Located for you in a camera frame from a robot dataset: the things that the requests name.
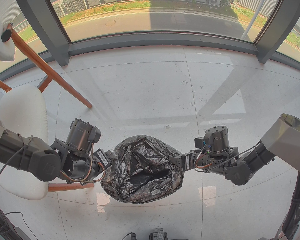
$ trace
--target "metal window pillar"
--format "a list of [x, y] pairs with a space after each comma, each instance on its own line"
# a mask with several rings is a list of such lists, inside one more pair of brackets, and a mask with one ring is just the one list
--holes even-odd
[[70, 40], [45, 0], [16, 0], [32, 29], [60, 66], [68, 65]]
[[257, 59], [265, 63], [289, 35], [300, 17], [299, 0], [280, 0], [277, 9], [255, 40]]

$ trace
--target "glass window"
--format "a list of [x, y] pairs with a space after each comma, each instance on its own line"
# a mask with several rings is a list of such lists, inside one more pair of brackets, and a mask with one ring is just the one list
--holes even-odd
[[300, 62], [300, 18], [277, 51]]
[[260, 2], [263, 2], [259, 15], [243, 37], [244, 40], [253, 42], [277, 0], [51, 0], [51, 2], [72, 42], [107, 34], [145, 30], [189, 31], [240, 39]]
[[[0, 0], [0, 6], [0, 20], [3, 24], [12, 22], [14, 30], [36, 53], [47, 50], [24, 17], [16, 0]], [[27, 57], [16, 48], [14, 61], [0, 62], [0, 73], [26, 58]]]

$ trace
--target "white label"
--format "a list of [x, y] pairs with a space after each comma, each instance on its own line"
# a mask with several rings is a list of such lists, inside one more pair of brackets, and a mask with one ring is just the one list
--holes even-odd
[[186, 169], [189, 169], [190, 168], [190, 156], [187, 155], [185, 159], [186, 159], [186, 165], [185, 165]]
[[104, 163], [104, 165], [108, 165], [108, 161], [105, 159], [105, 157], [103, 156], [102, 152], [99, 151], [97, 152], [98, 156], [101, 158], [102, 162]]

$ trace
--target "chair seat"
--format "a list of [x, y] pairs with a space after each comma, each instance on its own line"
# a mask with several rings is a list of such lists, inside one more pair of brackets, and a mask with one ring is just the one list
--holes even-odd
[[[0, 120], [7, 129], [23, 137], [33, 135], [48, 143], [45, 99], [33, 85], [15, 87], [0, 99]], [[31, 173], [10, 166], [6, 166], [0, 175], [0, 186], [29, 200], [42, 199], [48, 192], [48, 182], [39, 181]]]

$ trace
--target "white cushion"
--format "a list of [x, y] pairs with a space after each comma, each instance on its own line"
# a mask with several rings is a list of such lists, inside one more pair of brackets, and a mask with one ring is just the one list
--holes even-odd
[[[3, 31], [7, 28], [7, 24], [3, 25], [0, 21], [0, 35], [3, 33]], [[8, 62], [8, 61], [14, 61], [15, 60], [15, 44], [12, 39], [9, 39], [7, 42], [2, 42], [0, 39], [0, 61]]]
[[[45, 99], [33, 85], [15, 87], [4, 94], [0, 100], [0, 120], [7, 129], [23, 137], [33, 135], [48, 143]], [[48, 182], [10, 166], [6, 166], [0, 175], [0, 185], [10, 193], [30, 200], [42, 199], [48, 192]]]

